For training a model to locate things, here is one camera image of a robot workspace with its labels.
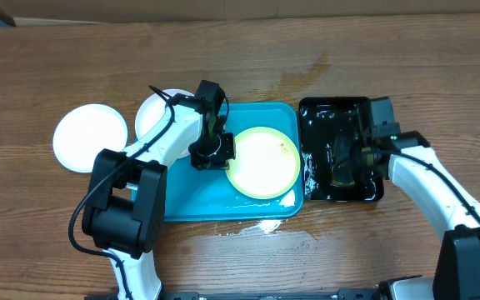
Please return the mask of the green and yellow sponge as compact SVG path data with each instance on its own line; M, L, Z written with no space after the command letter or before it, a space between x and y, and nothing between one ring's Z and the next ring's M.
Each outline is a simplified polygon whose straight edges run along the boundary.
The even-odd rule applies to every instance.
M336 186L354 185L351 156L355 148L353 136L336 136L332 150L332 183Z

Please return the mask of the yellow plate with sauce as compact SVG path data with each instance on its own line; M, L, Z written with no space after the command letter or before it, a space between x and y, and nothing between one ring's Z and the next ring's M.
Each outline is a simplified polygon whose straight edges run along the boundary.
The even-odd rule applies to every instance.
M276 198L298 180L300 157L292 139L271 127L252 127L234 137L235 158L228 161L229 182L242 194Z

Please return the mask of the white plate with sauce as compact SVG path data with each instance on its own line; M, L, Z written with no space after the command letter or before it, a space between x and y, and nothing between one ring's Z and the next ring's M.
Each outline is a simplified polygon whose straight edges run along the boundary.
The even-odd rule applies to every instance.
M119 152L127 140L128 127L118 111L104 104L87 104L62 118L54 131L52 147L65 168L90 173L104 148Z

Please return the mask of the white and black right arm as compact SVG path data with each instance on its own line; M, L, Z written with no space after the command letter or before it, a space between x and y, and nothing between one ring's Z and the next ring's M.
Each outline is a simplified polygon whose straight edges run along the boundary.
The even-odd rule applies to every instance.
M432 278L380 282L373 299L480 299L480 202L441 164L417 131L384 137L336 137L333 174L351 175L370 196L378 178L402 189L431 223L442 245Z

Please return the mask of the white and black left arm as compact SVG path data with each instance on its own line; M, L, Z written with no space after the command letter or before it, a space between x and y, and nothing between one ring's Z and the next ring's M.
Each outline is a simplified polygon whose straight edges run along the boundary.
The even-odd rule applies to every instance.
M180 154L188 150L198 171L226 170L234 157L221 101L177 95L166 106L144 137L121 152L103 149L95 159L87 195L73 214L82 217L82 230L96 247L80 246L68 226L78 251L110 259L119 299L162 295L153 248L164 224L168 170Z

